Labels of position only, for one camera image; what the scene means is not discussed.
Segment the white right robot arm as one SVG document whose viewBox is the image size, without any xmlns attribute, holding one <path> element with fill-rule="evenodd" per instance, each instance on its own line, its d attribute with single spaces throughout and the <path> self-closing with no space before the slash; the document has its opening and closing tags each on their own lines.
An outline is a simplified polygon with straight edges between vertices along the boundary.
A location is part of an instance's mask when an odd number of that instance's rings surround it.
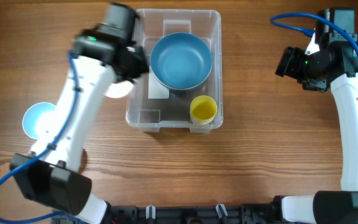
<svg viewBox="0 0 358 224">
<path fill-rule="evenodd" d="M 294 78 L 304 90 L 330 90 L 337 107 L 342 141 L 341 190 L 285 196 L 280 213 L 288 222 L 358 223 L 358 58 L 347 42 L 326 49 L 287 47 L 276 74 Z"/>
</svg>

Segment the light blue plastic cup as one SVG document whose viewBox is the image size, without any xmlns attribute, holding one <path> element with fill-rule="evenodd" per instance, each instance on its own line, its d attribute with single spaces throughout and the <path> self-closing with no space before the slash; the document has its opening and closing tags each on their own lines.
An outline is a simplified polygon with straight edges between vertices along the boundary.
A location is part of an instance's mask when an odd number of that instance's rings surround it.
<svg viewBox="0 0 358 224">
<path fill-rule="evenodd" d="M 24 114 L 22 119 L 22 129 L 25 134 L 38 139 L 46 133 L 48 121 L 55 111 L 55 105 L 48 102 L 40 102 L 32 105 Z"/>
</svg>

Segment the pink plastic cup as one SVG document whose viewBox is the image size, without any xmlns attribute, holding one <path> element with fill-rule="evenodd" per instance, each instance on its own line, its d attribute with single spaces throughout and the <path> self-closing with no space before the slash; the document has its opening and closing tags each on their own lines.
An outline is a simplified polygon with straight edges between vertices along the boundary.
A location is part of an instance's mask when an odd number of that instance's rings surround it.
<svg viewBox="0 0 358 224">
<path fill-rule="evenodd" d="M 109 85 L 104 95 L 108 98 L 114 98 L 114 99 L 124 98 L 132 91 L 133 87 L 134 84 L 130 81 L 112 83 Z"/>
</svg>

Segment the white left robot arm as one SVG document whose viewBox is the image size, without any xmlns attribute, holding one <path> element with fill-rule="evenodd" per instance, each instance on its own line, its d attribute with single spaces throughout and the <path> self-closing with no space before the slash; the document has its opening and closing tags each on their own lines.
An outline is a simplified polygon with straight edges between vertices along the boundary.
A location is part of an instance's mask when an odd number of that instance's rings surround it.
<svg viewBox="0 0 358 224">
<path fill-rule="evenodd" d="M 29 155 L 15 154 L 10 164 L 26 199 L 86 223 L 107 220 L 110 204 L 92 194 L 91 179 L 79 169 L 86 135 L 108 88 L 149 71 L 133 32 L 100 24 L 76 36 L 67 80 L 45 133 Z"/>
</svg>

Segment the yellow plastic cup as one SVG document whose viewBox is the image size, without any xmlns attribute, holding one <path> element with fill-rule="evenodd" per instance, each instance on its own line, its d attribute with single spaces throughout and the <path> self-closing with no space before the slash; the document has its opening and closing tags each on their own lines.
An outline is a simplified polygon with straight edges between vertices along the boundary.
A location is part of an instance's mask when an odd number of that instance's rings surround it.
<svg viewBox="0 0 358 224">
<path fill-rule="evenodd" d="M 194 98 L 190 104 L 190 116 L 198 119 L 211 119 L 218 112 L 217 103 L 208 95 Z"/>
</svg>

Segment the blue bowl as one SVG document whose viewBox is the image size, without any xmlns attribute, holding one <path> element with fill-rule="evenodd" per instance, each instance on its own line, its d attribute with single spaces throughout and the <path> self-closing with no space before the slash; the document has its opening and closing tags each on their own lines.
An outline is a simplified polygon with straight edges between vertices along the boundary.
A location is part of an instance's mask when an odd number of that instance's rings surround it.
<svg viewBox="0 0 358 224">
<path fill-rule="evenodd" d="M 150 54 L 155 79 L 170 90 L 198 88 L 208 79 L 212 66 L 213 58 L 207 44 L 184 32 L 163 37 Z"/>
</svg>

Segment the cream plastic cup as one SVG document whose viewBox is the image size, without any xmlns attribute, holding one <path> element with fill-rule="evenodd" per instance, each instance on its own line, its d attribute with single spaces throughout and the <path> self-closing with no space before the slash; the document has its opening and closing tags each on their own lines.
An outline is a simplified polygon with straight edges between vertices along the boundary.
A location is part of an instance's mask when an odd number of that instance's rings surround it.
<svg viewBox="0 0 358 224">
<path fill-rule="evenodd" d="M 193 124 L 200 124 L 200 125 L 204 125 L 204 124 L 209 124 L 210 122 L 212 122 L 214 118 L 211 119 L 198 119 L 195 117 L 191 117 L 191 121 Z"/>
</svg>

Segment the white label in bin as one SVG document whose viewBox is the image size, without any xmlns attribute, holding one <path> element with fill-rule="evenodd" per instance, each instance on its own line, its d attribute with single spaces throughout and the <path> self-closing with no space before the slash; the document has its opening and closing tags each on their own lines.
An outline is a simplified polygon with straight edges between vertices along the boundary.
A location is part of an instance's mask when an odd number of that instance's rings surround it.
<svg viewBox="0 0 358 224">
<path fill-rule="evenodd" d="M 163 86 L 152 72 L 149 73 L 148 99 L 169 99 L 169 89 Z"/>
</svg>

